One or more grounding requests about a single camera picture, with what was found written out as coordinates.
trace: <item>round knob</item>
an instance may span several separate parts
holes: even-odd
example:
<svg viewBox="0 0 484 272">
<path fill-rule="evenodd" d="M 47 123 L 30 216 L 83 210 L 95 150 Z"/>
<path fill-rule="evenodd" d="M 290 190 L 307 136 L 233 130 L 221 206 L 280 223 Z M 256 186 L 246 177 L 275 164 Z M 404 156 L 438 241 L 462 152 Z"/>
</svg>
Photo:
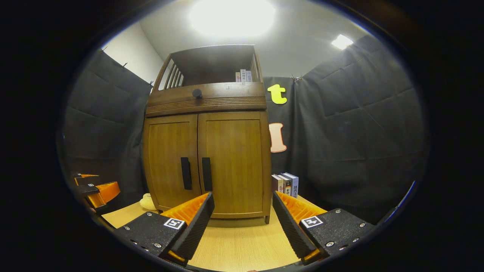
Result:
<svg viewBox="0 0 484 272">
<path fill-rule="evenodd" d="M 195 89 L 195 90 L 193 90 L 192 95 L 195 98 L 202 98 L 202 90 Z"/>
</svg>

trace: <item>wooden table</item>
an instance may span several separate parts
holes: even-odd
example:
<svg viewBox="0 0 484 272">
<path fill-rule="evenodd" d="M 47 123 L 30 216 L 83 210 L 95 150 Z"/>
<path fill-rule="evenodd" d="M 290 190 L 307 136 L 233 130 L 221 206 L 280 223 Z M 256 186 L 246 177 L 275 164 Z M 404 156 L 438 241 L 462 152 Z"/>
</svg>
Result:
<svg viewBox="0 0 484 272">
<path fill-rule="evenodd" d="M 313 205 L 302 198 L 298 199 Z M 149 210 L 136 202 L 102 215 L 115 228 Z M 189 265 L 227 272 L 247 272 L 285 266 L 299 261 L 271 206 L 271 221 L 250 219 L 211 219 Z"/>
</svg>

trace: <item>black curtain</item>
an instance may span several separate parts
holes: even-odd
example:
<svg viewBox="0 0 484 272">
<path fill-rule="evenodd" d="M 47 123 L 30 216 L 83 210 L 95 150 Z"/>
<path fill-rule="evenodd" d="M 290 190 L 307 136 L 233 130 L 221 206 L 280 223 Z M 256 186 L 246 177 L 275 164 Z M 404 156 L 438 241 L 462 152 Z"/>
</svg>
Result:
<svg viewBox="0 0 484 272">
<path fill-rule="evenodd" d="M 63 128 L 69 171 L 117 181 L 120 194 L 100 214 L 147 192 L 142 128 L 151 85 L 99 50 L 75 83 Z"/>
<path fill-rule="evenodd" d="M 266 92 L 269 123 L 284 125 L 287 150 L 272 171 L 300 177 L 300 195 L 371 223 L 395 207 L 422 173 L 427 150 L 423 110 L 397 59 L 365 36 L 301 80 L 265 77 L 287 102 Z"/>
</svg>

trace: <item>ceiling light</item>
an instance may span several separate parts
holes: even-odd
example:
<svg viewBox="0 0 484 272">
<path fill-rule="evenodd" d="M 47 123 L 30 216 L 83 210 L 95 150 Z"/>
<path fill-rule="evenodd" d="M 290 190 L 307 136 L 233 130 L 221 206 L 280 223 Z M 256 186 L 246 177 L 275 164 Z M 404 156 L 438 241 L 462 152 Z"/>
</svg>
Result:
<svg viewBox="0 0 484 272">
<path fill-rule="evenodd" d="M 212 36 L 256 36 L 268 30 L 275 9 L 265 0 L 201 0 L 189 19 L 197 31 Z"/>
<path fill-rule="evenodd" d="M 346 48 L 346 46 L 352 44 L 353 41 L 350 40 L 348 37 L 346 36 L 343 36 L 343 35 L 339 35 L 336 40 L 332 41 L 331 44 L 334 45 L 335 47 L 343 50 Z"/>
</svg>

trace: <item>wooden cabinet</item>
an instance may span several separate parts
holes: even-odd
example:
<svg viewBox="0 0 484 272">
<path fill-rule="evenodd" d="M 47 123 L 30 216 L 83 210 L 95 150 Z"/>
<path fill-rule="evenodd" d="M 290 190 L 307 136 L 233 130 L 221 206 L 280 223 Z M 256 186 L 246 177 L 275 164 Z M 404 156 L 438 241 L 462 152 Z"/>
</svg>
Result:
<svg viewBox="0 0 484 272">
<path fill-rule="evenodd" d="M 234 82 L 240 69 L 251 70 L 253 82 Z M 148 100 L 143 141 L 148 188 L 157 209 L 211 191 L 212 218 L 265 216 L 269 222 L 271 143 L 253 45 L 170 54 Z"/>
</svg>

